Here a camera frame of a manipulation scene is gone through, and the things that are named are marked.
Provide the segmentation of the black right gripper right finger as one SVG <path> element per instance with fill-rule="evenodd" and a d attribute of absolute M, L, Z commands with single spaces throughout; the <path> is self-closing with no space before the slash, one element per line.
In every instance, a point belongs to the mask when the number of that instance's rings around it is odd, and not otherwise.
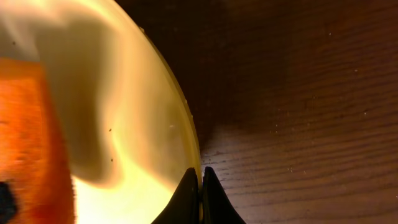
<path fill-rule="evenodd" d="M 205 167 L 202 201 L 203 224 L 246 224 L 232 206 L 211 167 Z"/>

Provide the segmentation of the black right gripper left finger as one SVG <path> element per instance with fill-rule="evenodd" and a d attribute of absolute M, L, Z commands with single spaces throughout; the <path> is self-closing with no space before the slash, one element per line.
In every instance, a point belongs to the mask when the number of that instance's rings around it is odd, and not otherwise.
<path fill-rule="evenodd" d="M 198 178 L 193 167 L 184 173 L 167 206 L 152 224 L 198 224 Z"/>

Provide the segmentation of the yellow plate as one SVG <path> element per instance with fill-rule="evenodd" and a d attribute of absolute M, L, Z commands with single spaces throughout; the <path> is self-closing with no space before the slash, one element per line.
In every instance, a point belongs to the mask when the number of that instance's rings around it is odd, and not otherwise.
<path fill-rule="evenodd" d="M 46 70 L 78 223 L 150 223 L 200 168 L 171 69 L 115 1 L 2 1 L 1 55 Z"/>

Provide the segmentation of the green and yellow sponge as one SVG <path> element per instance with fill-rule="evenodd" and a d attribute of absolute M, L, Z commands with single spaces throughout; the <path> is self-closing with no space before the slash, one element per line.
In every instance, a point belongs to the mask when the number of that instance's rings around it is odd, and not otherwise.
<path fill-rule="evenodd" d="M 68 157 L 41 64 L 1 59 L 1 223 L 75 222 Z"/>

